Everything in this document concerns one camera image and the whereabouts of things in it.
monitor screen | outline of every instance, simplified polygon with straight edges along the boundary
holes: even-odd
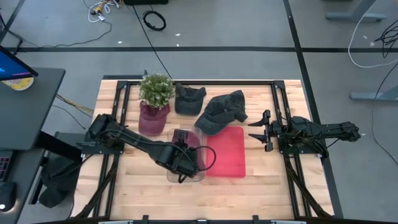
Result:
[[[37,76],[26,64],[13,56],[6,49],[0,47],[0,80],[12,80]]]

white cable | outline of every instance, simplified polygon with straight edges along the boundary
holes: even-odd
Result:
[[[92,9],[94,6],[97,6],[97,5],[101,4],[101,3],[102,3],[102,1],[100,1],[99,3],[96,3],[96,4],[92,5],[92,6],[90,6],[90,8],[88,9],[88,21],[89,21],[89,22],[94,23],[94,22],[99,22],[99,21],[101,21],[101,19],[97,19],[97,20],[95,20],[95,21],[92,21],[92,20],[90,19],[90,16],[91,16],[91,9]],[[114,4],[113,4],[113,3],[109,3],[109,2],[105,3],[105,5],[104,5],[105,12],[109,14],[109,13],[111,12],[111,9],[109,8],[108,5],[114,6]]]
[[[349,55],[351,61],[352,61],[356,66],[358,66],[359,68],[375,68],[375,67],[390,65],[390,64],[392,64],[392,63],[398,62],[398,59],[395,59],[394,61],[389,62],[389,63],[385,63],[385,64],[365,66],[365,65],[358,65],[358,64],[354,61],[353,57],[351,56],[351,52],[350,52],[349,50],[350,50],[350,48],[351,48],[351,44],[353,43],[353,39],[354,39],[354,36],[355,36],[356,29],[358,28],[359,24],[361,23],[361,21],[363,20],[363,18],[365,17],[365,15],[371,10],[371,8],[372,8],[373,6],[374,6],[374,4],[362,15],[362,18],[358,21],[358,23],[357,23],[357,25],[356,25],[356,27],[355,27],[355,29],[354,29],[353,35],[352,35],[352,37],[351,37],[351,40],[350,40],[350,42],[349,42],[349,46],[348,46],[348,55]]]

wooden table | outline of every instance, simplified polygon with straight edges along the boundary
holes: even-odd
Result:
[[[94,118],[97,114],[111,113],[116,84],[117,80],[101,82]],[[292,116],[310,119],[301,81],[285,80],[285,84]],[[243,123],[235,121],[230,125],[241,126],[244,129],[246,177],[205,177],[200,182],[171,183],[166,178],[167,171],[156,165],[147,154],[126,146],[119,161],[111,219],[140,220],[143,215],[149,215],[151,220],[251,220],[253,215],[259,215],[262,220],[293,218],[284,160],[277,149],[276,139],[273,139],[275,149],[265,153],[264,145],[248,136],[248,133],[263,132],[264,128],[249,127],[247,124],[259,121],[265,109],[270,109],[271,119],[275,119],[271,88],[264,85],[205,87],[207,95],[202,111],[214,96],[229,94],[238,89],[245,95],[246,114],[249,118]],[[136,132],[139,120],[138,93],[138,87],[131,88],[126,116],[126,125]],[[123,96],[124,93],[119,101],[118,119]],[[283,105],[281,99],[279,96],[280,105]],[[174,100],[170,102],[170,107],[171,112],[167,117],[164,132],[151,139],[167,141],[168,130],[191,128],[198,118],[176,114]],[[94,194],[102,158],[102,155],[95,155],[81,168],[72,215],[80,212]],[[321,160],[314,154],[304,154],[301,155],[301,161],[307,188],[323,209],[333,214]],[[296,189],[296,193],[300,214],[304,215],[300,191]]]

black desk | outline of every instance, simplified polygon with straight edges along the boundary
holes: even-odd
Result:
[[[13,152],[15,160],[7,178],[7,181],[17,184],[17,201],[10,211],[0,212],[0,223],[18,221],[46,149],[73,160],[81,160],[77,148],[41,131],[65,70],[34,70],[39,77],[27,90],[15,91],[0,83],[0,150],[18,149]]]

dark gray cap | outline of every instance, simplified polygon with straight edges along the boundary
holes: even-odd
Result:
[[[175,85],[175,112],[184,115],[200,114],[205,96],[205,87],[195,89],[177,83]]]
[[[205,112],[196,121],[195,127],[200,128],[206,135],[213,136],[235,119],[243,122],[246,118],[248,116],[244,112],[244,95],[241,90],[238,90],[212,98]]]

